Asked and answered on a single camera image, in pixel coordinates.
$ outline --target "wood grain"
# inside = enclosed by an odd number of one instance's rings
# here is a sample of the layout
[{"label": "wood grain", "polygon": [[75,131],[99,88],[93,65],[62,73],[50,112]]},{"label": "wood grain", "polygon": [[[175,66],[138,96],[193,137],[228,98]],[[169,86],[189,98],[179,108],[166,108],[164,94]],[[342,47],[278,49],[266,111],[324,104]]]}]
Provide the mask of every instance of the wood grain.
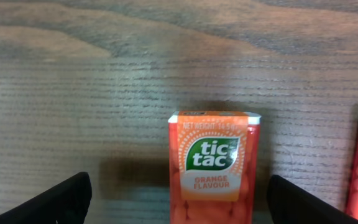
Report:
[{"label": "wood grain", "polygon": [[185,109],[263,116],[256,223],[271,174],[343,209],[358,1],[0,1],[0,213],[87,171],[86,223],[168,223]]}]

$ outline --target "tic tac box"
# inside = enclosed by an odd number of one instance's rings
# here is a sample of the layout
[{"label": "tic tac box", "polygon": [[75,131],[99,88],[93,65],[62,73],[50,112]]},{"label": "tic tac box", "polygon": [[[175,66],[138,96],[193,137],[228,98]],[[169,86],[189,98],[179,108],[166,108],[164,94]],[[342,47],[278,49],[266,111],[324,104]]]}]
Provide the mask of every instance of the tic tac box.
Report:
[{"label": "tic tac box", "polygon": [[250,224],[260,116],[177,111],[168,120],[172,224]]}]

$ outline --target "green logo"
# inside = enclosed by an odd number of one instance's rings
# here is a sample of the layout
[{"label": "green logo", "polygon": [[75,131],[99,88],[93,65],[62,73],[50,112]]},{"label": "green logo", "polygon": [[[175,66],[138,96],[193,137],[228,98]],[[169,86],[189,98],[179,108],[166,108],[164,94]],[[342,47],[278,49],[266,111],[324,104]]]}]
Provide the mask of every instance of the green logo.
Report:
[{"label": "green logo", "polygon": [[239,138],[202,138],[193,143],[186,158],[188,170],[224,170],[237,158]]}]

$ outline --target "orange label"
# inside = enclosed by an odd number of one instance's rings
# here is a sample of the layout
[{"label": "orange label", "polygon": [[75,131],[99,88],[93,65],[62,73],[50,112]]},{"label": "orange label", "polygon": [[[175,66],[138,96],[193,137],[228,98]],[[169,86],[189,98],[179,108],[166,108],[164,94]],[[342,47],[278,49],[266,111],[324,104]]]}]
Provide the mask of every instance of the orange label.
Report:
[{"label": "orange label", "polygon": [[236,201],[246,156],[247,115],[181,111],[177,125],[182,198]]}]

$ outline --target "white lid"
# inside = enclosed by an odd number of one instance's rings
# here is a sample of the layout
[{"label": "white lid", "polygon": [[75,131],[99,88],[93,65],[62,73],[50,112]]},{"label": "white lid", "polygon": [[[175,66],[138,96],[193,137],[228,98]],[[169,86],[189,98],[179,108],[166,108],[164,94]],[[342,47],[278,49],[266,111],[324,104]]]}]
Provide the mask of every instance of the white lid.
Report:
[{"label": "white lid", "polygon": [[[244,112],[245,114],[248,115],[248,124],[260,124],[260,118],[261,115],[256,114],[256,113],[251,113],[251,112]],[[175,111],[172,116],[169,118],[168,123],[177,123],[178,122],[178,114],[179,111]]]}]

